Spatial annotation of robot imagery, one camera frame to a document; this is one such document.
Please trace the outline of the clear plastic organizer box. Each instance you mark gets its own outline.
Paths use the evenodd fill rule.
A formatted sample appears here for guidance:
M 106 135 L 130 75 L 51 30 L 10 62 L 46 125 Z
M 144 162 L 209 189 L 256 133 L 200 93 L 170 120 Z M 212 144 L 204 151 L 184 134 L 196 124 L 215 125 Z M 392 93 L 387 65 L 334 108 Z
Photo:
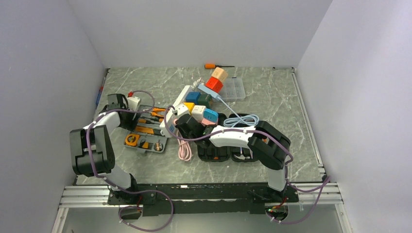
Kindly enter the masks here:
M 219 95 L 224 101 L 243 100 L 246 97 L 242 78 L 226 78 Z

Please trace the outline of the red cube socket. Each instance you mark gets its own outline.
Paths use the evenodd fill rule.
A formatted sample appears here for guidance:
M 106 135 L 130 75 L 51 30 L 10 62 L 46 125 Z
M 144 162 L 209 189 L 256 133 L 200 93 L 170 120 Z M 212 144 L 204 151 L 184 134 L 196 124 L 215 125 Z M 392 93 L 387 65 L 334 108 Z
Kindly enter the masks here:
M 211 89 L 212 91 L 219 93 L 223 88 L 223 83 L 217 78 L 210 77 L 206 82 L 205 86 Z

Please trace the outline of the blue cube socket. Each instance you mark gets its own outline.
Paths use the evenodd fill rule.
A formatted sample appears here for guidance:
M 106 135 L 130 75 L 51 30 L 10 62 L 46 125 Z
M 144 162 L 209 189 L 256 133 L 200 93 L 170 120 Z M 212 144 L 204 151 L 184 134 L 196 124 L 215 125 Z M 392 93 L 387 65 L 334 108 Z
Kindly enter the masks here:
M 200 92 L 188 92 L 186 97 L 185 97 L 185 102 L 190 102 L 194 103 L 195 105 L 198 105 L 198 99 L 200 97 L 201 93 Z

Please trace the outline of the light blue power strip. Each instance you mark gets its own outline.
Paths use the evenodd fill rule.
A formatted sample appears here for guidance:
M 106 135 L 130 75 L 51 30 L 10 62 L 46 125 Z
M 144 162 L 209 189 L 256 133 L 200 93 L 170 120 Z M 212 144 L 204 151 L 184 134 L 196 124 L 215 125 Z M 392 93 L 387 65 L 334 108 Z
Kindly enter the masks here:
M 221 102 L 231 113 L 234 114 L 233 117 L 230 117 L 226 119 L 223 122 L 223 125 L 225 127 L 235 127 L 238 126 L 239 124 L 243 124 L 246 126 L 256 126 L 259 122 L 259 117 L 255 114 L 248 114 L 245 116 L 240 116 L 238 113 L 236 113 L 223 99 L 222 97 L 215 91 L 209 89 L 206 87 L 203 83 L 200 83 L 197 85 L 197 88 L 200 91 L 205 92 L 206 94 L 209 94 L 212 96 L 212 98 L 216 99 L 218 102 Z

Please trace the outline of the yellow cube socket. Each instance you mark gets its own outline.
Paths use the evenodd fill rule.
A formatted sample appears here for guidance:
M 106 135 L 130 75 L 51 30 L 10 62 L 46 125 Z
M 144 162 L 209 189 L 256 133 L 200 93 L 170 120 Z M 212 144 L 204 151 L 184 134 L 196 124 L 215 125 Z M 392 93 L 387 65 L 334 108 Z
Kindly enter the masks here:
M 189 113 L 191 114 L 193 108 L 195 107 L 195 103 L 193 103 L 193 102 L 183 102 L 183 104 L 188 108 Z

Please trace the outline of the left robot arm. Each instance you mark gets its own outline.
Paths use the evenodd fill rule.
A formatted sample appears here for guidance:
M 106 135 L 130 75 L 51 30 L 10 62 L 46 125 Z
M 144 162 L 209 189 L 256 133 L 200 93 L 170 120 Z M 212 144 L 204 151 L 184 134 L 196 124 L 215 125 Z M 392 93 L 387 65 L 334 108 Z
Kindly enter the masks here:
M 89 125 L 70 131 L 71 165 L 76 175 L 95 177 L 107 182 L 114 192 L 128 204 L 140 196 L 133 175 L 116 165 L 110 133 L 131 124 L 135 116 L 123 94 L 107 96 L 108 104 Z

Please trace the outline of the white cube socket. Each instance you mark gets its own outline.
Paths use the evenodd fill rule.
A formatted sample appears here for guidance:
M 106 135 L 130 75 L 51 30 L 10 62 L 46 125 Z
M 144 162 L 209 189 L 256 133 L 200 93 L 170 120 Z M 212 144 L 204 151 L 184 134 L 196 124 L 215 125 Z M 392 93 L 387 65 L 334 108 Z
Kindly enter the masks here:
M 191 116 L 197 121 L 201 122 L 204 119 L 204 112 L 206 107 L 203 105 L 195 105 L 191 111 Z

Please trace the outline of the dark green cube socket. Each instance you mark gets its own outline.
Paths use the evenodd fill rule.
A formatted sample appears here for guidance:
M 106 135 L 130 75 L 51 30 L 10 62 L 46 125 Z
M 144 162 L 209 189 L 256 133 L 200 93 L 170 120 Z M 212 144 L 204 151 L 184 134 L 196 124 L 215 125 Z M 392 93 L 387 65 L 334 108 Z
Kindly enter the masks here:
M 210 94 L 200 94 L 197 99 L 197 105 L 205 106 L 206 108 L 211 109 L 213 104 L 213 98 Z

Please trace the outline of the black tool case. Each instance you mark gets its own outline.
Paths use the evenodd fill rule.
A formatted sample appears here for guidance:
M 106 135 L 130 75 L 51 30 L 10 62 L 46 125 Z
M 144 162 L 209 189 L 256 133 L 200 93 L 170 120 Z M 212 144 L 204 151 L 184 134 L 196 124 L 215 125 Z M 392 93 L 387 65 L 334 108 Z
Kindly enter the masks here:
M 256 162 L 258 159 L 246 148 L 216 147 L 210 144 L 207 148 L 197 145 L 197 154 L 205 162 L 224 162 L 231 159 L 237 163 Z

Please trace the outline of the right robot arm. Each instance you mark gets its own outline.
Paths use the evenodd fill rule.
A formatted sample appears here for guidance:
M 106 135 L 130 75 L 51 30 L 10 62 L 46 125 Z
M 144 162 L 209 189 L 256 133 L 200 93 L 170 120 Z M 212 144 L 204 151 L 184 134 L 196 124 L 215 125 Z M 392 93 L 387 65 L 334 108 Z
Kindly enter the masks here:
M 185 114 L 175 124 L 181 139 L 195 142 L 202 148 L 214 146 L 248 149 L 268 171 L 268 196 L 280 201 L 286 196 L 286 159 L 292 158 L 291 141 L 266 121 L 247 127 L 204 126 Z

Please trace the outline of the light blue plug adapter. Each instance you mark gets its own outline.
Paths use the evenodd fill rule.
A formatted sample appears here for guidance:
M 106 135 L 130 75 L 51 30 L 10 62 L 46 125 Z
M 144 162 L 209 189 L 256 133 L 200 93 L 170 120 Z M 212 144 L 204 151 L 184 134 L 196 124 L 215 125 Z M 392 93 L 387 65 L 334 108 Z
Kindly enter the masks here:
M 215 122 L 215 123 L 219 119 L 218 113 L 215 112 L 214 110 L 209 109 L 209 108 L 206 108 L 204 110 L 203 117 L 204 117 L 204 119 L 206 119 L 208 121 L 211 121 L 211 122 Z

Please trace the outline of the beige cube socket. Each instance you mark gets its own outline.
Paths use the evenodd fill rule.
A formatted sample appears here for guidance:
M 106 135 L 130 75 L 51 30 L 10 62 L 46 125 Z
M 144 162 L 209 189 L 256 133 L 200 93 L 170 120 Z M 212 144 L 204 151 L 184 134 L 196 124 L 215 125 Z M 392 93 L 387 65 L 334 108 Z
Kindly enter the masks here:
M 216 67 L 214 71 L 212 72 L 211 77 L 223 83 L 228 77 L 228 73 L 221 67 Z

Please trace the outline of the grey tool tray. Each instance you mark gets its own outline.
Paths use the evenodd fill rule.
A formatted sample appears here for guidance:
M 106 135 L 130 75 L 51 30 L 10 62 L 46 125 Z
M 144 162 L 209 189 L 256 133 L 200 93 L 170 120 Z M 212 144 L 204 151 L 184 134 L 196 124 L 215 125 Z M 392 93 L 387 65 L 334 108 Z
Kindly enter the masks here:
M 138 107 L 138 110 L 143 111 L 143 113 L 135 114 L 132 117 L 131 123 L 127 126 L 128 132 L 123 145 L 127 148 L 136 149 L 140 153 L 163 153 L 168 140 L 162 134 L 160 128 L 165 109 L 154 107 L 146 112 L 149 108 L 148 105 Z

